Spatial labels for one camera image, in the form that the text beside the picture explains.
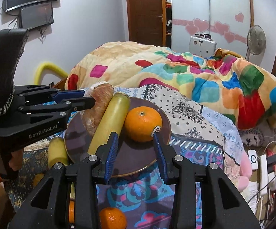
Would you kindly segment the left hand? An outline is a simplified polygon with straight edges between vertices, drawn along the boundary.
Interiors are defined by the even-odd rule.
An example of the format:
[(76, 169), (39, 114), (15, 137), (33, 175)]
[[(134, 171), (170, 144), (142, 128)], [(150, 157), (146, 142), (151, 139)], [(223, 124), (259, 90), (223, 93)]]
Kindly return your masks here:
[(13, 171), (18, 171), (22, 167), (23, 152), (23, 149), (12, 152), (12, 158), (9, 161), (9, 166)]

